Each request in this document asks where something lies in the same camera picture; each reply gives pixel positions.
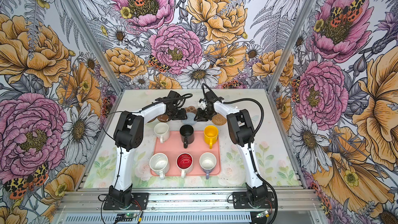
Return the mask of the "brown paw shaped coaster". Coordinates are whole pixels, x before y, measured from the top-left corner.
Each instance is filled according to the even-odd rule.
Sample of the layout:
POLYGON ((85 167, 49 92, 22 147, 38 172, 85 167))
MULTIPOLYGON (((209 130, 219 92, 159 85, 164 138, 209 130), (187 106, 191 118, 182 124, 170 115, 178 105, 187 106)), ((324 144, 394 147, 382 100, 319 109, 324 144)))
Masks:
POLYGON ((196 114, 198 111, 197 108, 194 106, 185 107, 185 110, 186 110, 186 113, 193 113, 193 114, 196 114))

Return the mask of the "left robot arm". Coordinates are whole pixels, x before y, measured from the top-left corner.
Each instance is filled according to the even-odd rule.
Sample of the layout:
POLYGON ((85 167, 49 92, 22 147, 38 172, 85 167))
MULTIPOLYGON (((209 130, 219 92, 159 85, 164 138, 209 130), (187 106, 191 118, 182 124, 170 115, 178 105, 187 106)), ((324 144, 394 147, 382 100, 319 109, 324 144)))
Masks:
POLYGON ((127 209, 133 203, 131 169, 136 148, 144 139, 144 125, 160 115, 167 115, 170 120, 187 119, 183 105, 191 93, 180 95, 171 90, 165 97, 155 99, 151 104, 132 112, 122 111, 113 134, 113 140, 119 149, 116 173, 109 187, 107 201, 110 206, 127 209))

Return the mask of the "woven rattan round coaster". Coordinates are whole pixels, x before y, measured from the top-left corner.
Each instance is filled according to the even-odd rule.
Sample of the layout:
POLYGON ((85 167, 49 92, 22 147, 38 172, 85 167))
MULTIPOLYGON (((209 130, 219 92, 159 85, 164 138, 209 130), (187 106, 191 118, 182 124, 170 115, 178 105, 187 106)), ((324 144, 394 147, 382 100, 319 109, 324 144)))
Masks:
POLYGON ((222 116, 221 114, 216 114, 212 117, 211 122, 214 125, 222 126, 227 123, 227 119, 224 116, 222 116))

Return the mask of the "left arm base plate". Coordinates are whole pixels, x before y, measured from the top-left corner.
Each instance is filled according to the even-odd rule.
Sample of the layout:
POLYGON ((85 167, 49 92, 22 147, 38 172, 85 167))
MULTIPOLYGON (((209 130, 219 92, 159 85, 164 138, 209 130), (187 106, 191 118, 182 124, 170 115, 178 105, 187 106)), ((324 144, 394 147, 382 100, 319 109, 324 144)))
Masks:
POLYGON ((148 204, 148 193, 127 193, 110 195, 104 203, 104 210, 145 210, 148 204))

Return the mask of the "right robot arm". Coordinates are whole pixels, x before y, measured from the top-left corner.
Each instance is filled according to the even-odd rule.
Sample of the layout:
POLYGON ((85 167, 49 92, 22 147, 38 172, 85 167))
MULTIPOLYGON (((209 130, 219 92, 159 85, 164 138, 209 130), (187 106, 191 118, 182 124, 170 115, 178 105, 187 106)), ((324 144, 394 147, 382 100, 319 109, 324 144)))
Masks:
POLYGON ((257 169, 258 163, 254 151, 255 136, 264 119, 262 105, 251 98, 226 102, 222 97, 218 97, 212 90, 209 90, 203 92, 203 98, 199 100, 199 106, 194 118, 196 121, 209 121, 216 114, 226 118, 230 139, 238 148, 243 160, 248 201, 252 206, 259 205, 261 201, 268 197, 267 183, 257 169), (249 111, 232 106, 239 102, 251 102, 259 107, 260 122, 256 128, 253 126, 249 111))

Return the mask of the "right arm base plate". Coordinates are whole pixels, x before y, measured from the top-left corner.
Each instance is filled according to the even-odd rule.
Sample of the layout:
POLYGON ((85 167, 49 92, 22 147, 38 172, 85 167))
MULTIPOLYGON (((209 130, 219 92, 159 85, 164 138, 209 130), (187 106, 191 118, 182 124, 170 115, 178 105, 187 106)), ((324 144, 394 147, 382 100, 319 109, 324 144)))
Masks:
POLYGON ((263 209, 263 208, 274 208, 275 197, 273 193, 268 195, 269 197, 255 203, 250 203, 245 192, 233 192, 232 197, 228 198, 228 202, 233 204, 234 209, 263 209))

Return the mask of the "dark brown round coaster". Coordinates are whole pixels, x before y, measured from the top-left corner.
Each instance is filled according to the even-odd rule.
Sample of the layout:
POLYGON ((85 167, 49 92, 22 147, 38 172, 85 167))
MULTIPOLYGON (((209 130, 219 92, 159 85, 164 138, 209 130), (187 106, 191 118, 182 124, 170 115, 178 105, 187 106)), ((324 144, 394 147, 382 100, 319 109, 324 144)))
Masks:
POLYGON ((158 120, 159 122, 169 122, 169 121, 170 121, 170 118, 169 118, 168 115, 163 114, 163 115, 159 115, 159 116, 157 117, 157 120, 158 120))

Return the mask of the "grey round felt coaster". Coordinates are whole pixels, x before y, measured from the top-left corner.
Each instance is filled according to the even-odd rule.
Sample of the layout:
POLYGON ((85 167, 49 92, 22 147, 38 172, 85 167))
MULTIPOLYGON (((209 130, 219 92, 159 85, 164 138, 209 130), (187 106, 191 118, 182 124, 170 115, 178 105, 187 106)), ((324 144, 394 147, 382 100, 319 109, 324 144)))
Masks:
POLYGON ((195 125, 197 123, 197 121, 194 120, 195 116, 195 113, 187 113, 187 119, 183 120, 182 123, 184 125, 195 125))

